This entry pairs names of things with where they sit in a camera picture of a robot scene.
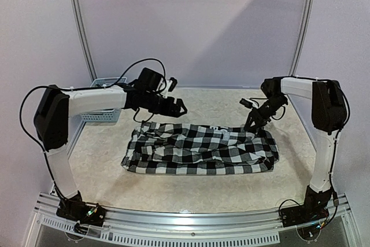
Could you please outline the black white checked shirt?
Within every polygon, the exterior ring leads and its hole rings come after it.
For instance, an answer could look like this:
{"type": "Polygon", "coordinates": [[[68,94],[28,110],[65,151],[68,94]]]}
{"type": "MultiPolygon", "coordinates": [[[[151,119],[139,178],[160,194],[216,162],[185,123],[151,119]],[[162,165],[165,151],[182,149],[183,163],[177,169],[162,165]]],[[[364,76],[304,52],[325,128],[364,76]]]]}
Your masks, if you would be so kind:
{"type": "Polygon", "coordinates": [[[133,130],[121,166],[137,174],[215,176],[269,172],[278,161],[277,144],[262,128],[147,122],[133,130]]]}

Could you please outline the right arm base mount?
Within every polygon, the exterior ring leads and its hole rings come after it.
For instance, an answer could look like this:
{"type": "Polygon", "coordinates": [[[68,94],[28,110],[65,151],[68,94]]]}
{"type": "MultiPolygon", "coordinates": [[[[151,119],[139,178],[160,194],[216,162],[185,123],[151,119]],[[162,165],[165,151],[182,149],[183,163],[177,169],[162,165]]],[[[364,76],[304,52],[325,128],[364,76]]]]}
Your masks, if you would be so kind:
{"type": "Polygon", "coordinates": [[[299,203],[297,203],[296,200],[286,199],[279,205],[278,214],[283,223],[283,227],[299,226],[300,224],[310,222],[316,223],[320,219],[324,218],[324,221],[322,223],[317,224],[316,226],[316,229],[322,230],[324,227],[330,224],[334,217],[336,216],[339,206],[338,196],[334,197],[333,205],[335,207],[335,210],[332,216],[330,216],[327,205],[325,205],[323,208],[314,209],[310,211],[306,209],[304,205],[300,205],[299,203]],[[295,206],[283,208],[283,204],[285,204],[288,201],[293,202],[295,206]]]}

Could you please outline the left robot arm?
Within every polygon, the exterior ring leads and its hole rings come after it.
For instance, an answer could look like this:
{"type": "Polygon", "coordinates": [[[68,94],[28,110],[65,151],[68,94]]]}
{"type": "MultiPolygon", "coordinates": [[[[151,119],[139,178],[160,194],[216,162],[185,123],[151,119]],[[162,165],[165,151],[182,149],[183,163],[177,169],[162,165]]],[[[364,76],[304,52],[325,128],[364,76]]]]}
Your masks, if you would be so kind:
{"type": "Polygon", "coordinates": [[[82,220],[86,208],[73,197],[78,190],[67,155],[69,119],[88,112],[112,109],[145,109],[154,115],[181,117],[187,113],[182,99],[168,94],[177,85],[175,78],[166,79],[144,68],[130,83],[116,80],[113,84],[86,89],[64,89],[48,86],[34,116],[37,136],[46,153],[55,188],[64,202],[63,210],[73,220],[82,220]]]}

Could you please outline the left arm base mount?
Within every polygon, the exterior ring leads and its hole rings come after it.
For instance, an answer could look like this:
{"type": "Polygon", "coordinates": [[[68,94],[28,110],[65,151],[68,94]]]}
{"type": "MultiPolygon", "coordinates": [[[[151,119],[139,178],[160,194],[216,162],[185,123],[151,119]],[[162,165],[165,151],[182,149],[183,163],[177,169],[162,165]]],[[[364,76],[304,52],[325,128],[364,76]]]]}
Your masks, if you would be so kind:
{"type": "Polygon", "coordinates": [[[71,198],[60,198],[58,217],[75,222],[73,232],[86,235],[90,226],[102,227],[107,209],[98,203],[84,202],[80,191],[71,198]]]}

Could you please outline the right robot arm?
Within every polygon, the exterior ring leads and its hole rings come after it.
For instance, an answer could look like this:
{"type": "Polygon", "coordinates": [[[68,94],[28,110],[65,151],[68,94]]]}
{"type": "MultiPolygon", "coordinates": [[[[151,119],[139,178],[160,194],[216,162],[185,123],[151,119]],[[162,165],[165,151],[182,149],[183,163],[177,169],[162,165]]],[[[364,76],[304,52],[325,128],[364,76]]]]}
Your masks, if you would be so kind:
{"type": "Polygon", "coordinates": [[[265,79],[261,90],[266,101],[259,107],[246,99],[240,101],[250,109],[245,123],[248,132],[255,132],[270,122],[276,112],[288,103],[289,95],[311,101],[311,120],[317,131],[316,159],[304,204],[299,209],[299,217],[310,222],[335,196],[332,172],[338,140],[350,115],[348,102],[339,82],[330,79],[278,76],[265,79]]]}

